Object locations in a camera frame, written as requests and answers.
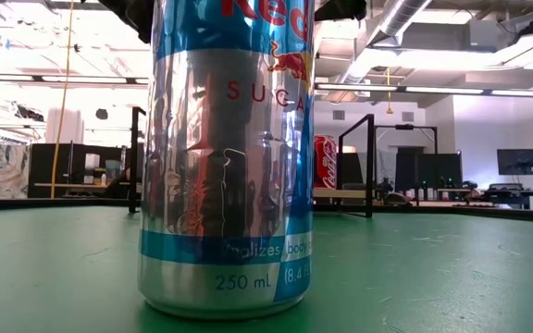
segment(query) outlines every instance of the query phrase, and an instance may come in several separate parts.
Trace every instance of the yellow cable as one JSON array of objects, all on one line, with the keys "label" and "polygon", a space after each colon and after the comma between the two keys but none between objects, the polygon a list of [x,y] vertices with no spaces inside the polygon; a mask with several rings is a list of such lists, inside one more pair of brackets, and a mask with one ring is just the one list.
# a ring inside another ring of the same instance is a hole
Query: yellow cable
[{"label": "yellow cable", "polygon": [[[390,85],[390,68],[388,68],[386,70],[386,76],[387,76],[387,81],[386,83],[388,85]],[[392,111],[392,106],[391,106],[391,103],[392,103],[392,93],[391,92],[388,92],[388,110],[386,111],[387,114],[391,115],[394,113],[394,111]]]},{"label": "yellow cable", "polygon": [[73,1],[69,8],[69,30],[67,41],[67,61],[65,64],[65,86],[63,87],[63,100],[61,102],[61,116],[59,119],[59,128],[56,133],[55,157],[53,157],[53,172],[51,176],[51,199],[55,199],[55,182],[56,182],[56,162],[59,157],[59,142],[61,141],[61,130],[63,129],[63,116],[65,115],[65,100],[67,98],[67,87],[69,84],[69,57],[71,56],[71,33],[73,32]]}]

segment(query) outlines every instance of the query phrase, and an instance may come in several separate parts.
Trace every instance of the ceiling light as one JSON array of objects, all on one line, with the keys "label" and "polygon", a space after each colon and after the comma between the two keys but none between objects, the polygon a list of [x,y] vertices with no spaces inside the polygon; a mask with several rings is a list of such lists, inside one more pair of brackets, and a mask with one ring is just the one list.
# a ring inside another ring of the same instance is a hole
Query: ceiling light
[{"label": "ceiling light", "polygon": [[345,92],[396,92],[398,87],[377,84],[317,83],[316,89]]},{"label": "ceiling light", "polygon": [[95,131],[95,130],[100,130],[100,131],[128,131],[130,132],[130,128],[128,127],[107,127],[107,128],[87,128],[87,129],[84,129],[84,130],[88,130],[88,131]]},{"label": "ceiling light", "polygon": [[15,129],[15,130],[21,130],[21,129],[33,129],[33,130],[44,130],[46,129],[45,125],[40,124],[0,124],[0,130],[1,129]]},{"label": "ceiling light", "polygon": [[482,89],[439,88],[439,87],[406,87],[408,93],[446,93],[446,94],[482,94]]},{"label": "ceiling light", "polygon": [[6,81],[32,80],[32,76],[29,76],[29,75],[0,75],[0,80],[6,80]]},{"label": "ceiling light", "polygon": [[494,90],[490,94],[494,96],[533,97],[533,91],[521,90]]},{"label": "ceiling light", "polygon": [[388,58],[396,66],[434,70],[474,70],[495,65],[493,53],[467,51],[408,50],[398,55],[397,59]]},{"label": "ceiling light", "polygon": [[[43,77],[49,82],[65,82],[65,77]],[[68,77],[67,80],[73,83],[126,83],[123,78],[96,78],[96,77]]]},{"label": "ceiling light", "polygon": [[462,9],[425,9],[416,13],[413,18],[414,23],[432,24],[466,24],[472,15],[476,15],[477,10]]}]

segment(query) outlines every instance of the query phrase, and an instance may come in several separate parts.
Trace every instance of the blue stripe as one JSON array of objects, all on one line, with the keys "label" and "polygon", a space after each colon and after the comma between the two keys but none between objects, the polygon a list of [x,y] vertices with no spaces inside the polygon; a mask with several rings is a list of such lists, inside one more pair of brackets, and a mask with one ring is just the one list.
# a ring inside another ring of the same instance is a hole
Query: blue stripe
[{"label": "blue stripe", "polygon": [[314,96],[305,100],[304,127],[301,150],[297,159],[297,174],[291,200],[290,223],[286,234],[295,235],[312,231],[312,207],[314,185],[314,121],[312,108]]},{"label": "blue stripe", "polygon": [[[250,0],[259,8],[260,0]],[[234,15],[221,15],[221,0],[167,0],[164,21],[159,36],[157,60],[182,51],[202,49],[234,49],[270,53],[270,41],[279,44],[281,53],[311,52],[312,43],[298,37],[286,17],[283,26],[271,25],[263,18],[249,19],[235,6]],[[304,0],[285,0],[288,13],[292,8],[304,10]],[[312,27],[313,1],[307,26]],[[312,41],[309,28],[308,41]]]},{"label": "blue stripe", "polygon": [[303,294],[310,286],[311,258],[281,263],[274,302],[283,302]]},{"label": "blue stripe", "polygon": [[141,254],[182,264],[255,265],[278,263],[285,236],[220,238],[168,235],[142,230]]}]

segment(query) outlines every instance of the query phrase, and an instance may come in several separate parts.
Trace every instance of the red bull can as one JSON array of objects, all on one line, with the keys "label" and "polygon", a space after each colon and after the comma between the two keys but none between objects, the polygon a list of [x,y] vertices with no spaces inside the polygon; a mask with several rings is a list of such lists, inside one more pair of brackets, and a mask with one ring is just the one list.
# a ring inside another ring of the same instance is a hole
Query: red bull can
[{"label": "red bull can", "polygon": [[312,276],[312,0],[156,0],[139,289],[270,315]]}]

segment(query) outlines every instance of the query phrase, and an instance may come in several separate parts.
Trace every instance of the green table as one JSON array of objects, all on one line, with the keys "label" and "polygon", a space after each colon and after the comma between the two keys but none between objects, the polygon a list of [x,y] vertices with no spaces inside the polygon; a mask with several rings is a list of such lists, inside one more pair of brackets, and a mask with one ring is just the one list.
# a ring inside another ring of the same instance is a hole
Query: green table
[{"label": "green table", "polygon": [[146,305],[138,234],[125,208],[0,211],[0,333],[533,332],[533,222],[316,214],[305,300],[242,323]]}]

